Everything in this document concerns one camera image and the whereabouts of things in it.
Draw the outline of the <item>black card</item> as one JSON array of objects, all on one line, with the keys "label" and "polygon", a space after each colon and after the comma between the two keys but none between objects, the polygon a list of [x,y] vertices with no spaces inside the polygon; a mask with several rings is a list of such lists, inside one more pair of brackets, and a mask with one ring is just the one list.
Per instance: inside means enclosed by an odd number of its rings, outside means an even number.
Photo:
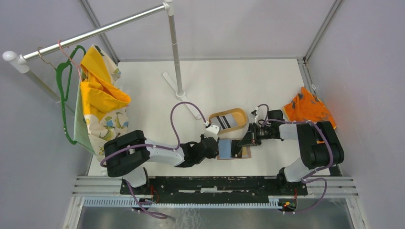
[{"label": "black card", "polygon": [[242,158],[243,148],[239,146],[240,140],[234,139],[231,141],[231,158]]}]

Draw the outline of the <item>tan oval tray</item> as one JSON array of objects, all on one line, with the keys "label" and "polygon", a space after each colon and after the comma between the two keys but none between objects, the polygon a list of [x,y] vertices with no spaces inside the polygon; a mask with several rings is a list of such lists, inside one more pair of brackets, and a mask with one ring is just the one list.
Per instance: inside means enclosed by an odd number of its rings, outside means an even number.
[{"label": "tan oval tray", "polygon": [[244,128],[248,117],[243,109],[233,108],[210,115],[209,122],[217,125],[220,128],[219,133],[223,134]]}]

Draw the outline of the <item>silver striped card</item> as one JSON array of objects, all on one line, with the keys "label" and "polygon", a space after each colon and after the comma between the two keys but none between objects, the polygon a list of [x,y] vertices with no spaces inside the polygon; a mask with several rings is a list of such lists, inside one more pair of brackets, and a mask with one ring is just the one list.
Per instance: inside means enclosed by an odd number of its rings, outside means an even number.
[{"label": "silver striped card", "polygon": [[211,119],[213,124],[218,125],[221,130],[226,130],[239,126],[236,118],[232,114],[219,115]]}]

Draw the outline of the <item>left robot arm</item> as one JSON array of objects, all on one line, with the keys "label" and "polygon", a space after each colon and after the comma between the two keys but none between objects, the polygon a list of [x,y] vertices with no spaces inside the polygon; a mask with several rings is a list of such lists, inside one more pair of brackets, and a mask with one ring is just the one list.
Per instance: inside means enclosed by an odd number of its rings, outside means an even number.
[{"label": "left robot arm", "polygon": [[143,131],[136,130],[106,142],[104,151],[105,157],[100,165],[107,169],[107,175],[122,178],[142,195],[150,188],[144,163],[163,163],[180,168],[198,165],[219,155],[219,137],[202,134],[199,142],[170,146],[158,144],[146,138]]}]

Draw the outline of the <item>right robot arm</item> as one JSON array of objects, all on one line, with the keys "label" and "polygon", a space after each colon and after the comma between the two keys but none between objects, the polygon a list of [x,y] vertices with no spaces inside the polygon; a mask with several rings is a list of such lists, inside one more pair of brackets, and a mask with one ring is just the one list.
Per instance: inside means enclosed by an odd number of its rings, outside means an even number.
[{"label": "right robot arm", "polygon": [[239,147],[260,146],[263,140],[296,140],[300,156],[291,165],[280,169],[276,189],[287,195],[295,183],[305,182],[318,171],[344,161],[344,150],[330,121],[286,121],[281,110],[270,110],[267,119],[249,124]]}]

